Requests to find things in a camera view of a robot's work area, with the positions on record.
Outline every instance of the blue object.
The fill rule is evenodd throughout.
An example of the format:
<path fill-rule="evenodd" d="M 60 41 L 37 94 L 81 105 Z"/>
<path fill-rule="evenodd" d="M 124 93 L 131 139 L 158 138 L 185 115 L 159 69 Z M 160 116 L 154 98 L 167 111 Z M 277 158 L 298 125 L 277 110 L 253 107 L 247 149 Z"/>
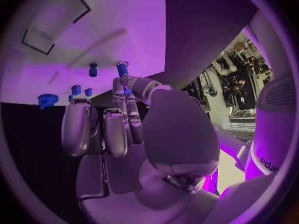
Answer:
<path fill-rule="evenodd" d="M 127 69 L 128 65 L 129 65 L 128 62 L 126 61 L 122 61 L 116 64 L 120 78 L 123 77 L 124 74 L 128 74 L 128 69 Z"/>
<path fill-rule="evenodd" d="M 72 87 L 72 95 L 76 96 L 81 93 L 81 86 L 76 85 Z"/>
<path fill-rule="evenodd" d="M 84 91 L 86 96 L 91 96 L 92 95 L 92 89 L 88 88 L 87 90 Z"/>
<path fill-rule="evenodd" d="M 92 63 L 89 65 L 90 69 L 89 69 L 89 76 L 90 77 L 96 77 L 98 75 L 98 71 L 97 71 L 97 64 L 96 63 Z"/>
<path fill-rule="evenodd" d="M 72 102 L 74 100 L 74 97 L 72 95 L 69 95 L 69 102 Z"/>
<path fill-rule="evenodd" d="M 59 101 L 59 97 L 53 94 L 43 94 L 38 97 L 39 108 L 52 107 Z"/>

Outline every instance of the dark wall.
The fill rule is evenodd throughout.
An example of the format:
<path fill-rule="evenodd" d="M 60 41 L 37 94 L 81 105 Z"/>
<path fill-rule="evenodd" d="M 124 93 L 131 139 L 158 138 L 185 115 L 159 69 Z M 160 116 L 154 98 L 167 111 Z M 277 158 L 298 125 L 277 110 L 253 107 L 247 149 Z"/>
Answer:
<path fill-rule="evenodd" d="M 6 139 L 14 161 L 33 192 L 69 223 L 85 223 L 75 194 L 80 158 L 61 148 L 65 107 L 40 110 L 39 106 L 2 103 Z"/>

